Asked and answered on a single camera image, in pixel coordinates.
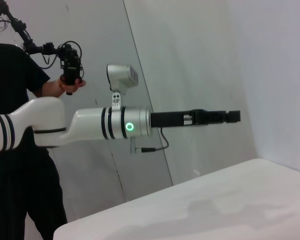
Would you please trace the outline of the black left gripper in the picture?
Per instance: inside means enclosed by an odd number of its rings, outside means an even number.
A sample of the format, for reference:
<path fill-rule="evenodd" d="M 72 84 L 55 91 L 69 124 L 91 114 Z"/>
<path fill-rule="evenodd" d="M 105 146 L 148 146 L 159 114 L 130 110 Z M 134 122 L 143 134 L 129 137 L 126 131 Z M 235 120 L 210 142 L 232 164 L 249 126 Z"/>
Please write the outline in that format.
<path fill-rule="evenodd" d="M 238 123 L 241 121 L 241 111 L 207 111 L 193 109 L 187 111 L 153 112 L 150 114 L 152 128 L 184 127 L 193 125 L 213 125 L 223 123 Z"/>

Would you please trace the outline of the black teleoperation handle controller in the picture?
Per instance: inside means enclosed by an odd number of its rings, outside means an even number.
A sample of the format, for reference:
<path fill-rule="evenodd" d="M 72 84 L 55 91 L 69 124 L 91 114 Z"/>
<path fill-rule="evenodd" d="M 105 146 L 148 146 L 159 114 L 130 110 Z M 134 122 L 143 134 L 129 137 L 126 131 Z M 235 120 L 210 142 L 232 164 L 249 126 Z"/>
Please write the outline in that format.
<path fill-rule="evenodd" d="M 66 86 L 74 86 L 77 79 L 81 82 L 81 72 L 84 73 L 84 69 L 81 63 L 80 45 L 72 40 L 66 41 L 58 47 L 57 56 L 60 59 L 60 68 L 63 70 L 61 81 Z"/>

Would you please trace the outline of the operator bare forearm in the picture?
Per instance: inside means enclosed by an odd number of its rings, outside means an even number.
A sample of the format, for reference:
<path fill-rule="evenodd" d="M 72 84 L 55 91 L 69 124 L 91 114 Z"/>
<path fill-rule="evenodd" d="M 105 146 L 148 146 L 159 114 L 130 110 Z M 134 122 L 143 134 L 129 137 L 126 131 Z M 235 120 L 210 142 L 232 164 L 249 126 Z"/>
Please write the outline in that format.
<path fill-rule="evenodd" d="M 41 97 L 59 98 L 64 92 L 65 92 L 65 90 L 63 88 L 63 85 L 62 85 L 60 79 L 58 79 L 58 80 L 54 80 L 54 81 L 45 82 L 43 84 L 42 88 L 34 91 L 33 94 L 37 98 L 41 98 Z"/>

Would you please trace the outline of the black teleoperation linkage arm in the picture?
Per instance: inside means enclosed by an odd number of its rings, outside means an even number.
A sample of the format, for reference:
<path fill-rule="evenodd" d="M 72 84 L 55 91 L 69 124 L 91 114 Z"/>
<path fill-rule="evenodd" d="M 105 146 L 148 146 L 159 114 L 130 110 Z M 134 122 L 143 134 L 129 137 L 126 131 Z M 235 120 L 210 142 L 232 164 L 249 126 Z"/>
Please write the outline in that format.
<path fill-rule="evenodd" d="M 54 44 L 51 42 L 48 42 L 43 46 L 36 46 L 29 33 L 26 31 L 26 24 L 13 17 L 5 0 L 0 0 L 0 22 L 10 23 L 13 30 L 18 33 L 23 40 L 23 50 L 27 54 L 56 55 L 58 57 L 63 57 L 65 53 L 63 46 L 55 48 Z"/>

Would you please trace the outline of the operator bare hand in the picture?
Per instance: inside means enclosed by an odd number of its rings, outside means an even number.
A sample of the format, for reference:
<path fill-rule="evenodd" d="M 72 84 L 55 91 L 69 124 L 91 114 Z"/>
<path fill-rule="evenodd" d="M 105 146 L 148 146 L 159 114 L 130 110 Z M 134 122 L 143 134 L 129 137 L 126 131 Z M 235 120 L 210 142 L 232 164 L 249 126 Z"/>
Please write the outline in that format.
<path fill-rule="evenodd" d="M 77 79 L 74 80 L 73 84 L 67 85 L 66 84 L 66 78 L 63 75 L 61 75 L 60 78 L 58 79 L 58 83 L 59 83 L 59 87 L 64 92 L 66 92 L 67 95 L 72 95 L 79 88 L 84 87 L 86 85 L 86 81 L 81 79 L 81 78 L 77 78 Z"/>

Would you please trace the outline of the operator black clothed body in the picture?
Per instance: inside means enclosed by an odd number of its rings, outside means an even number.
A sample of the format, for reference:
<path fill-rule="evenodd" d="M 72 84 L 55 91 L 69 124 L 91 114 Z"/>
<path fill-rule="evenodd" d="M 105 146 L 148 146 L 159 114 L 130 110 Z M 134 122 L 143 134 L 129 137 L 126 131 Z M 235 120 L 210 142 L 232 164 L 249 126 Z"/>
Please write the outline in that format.
<path fill-rule="evenodd" d="M 28 102 L 50 77 L 19 47 L 0 43 L 0 115 Z M 24 240 L 30 217 L 43 240 L 67 223 L 54 161 L 27 129 L 19 146 L 0 153 L 0 240 Z"/>

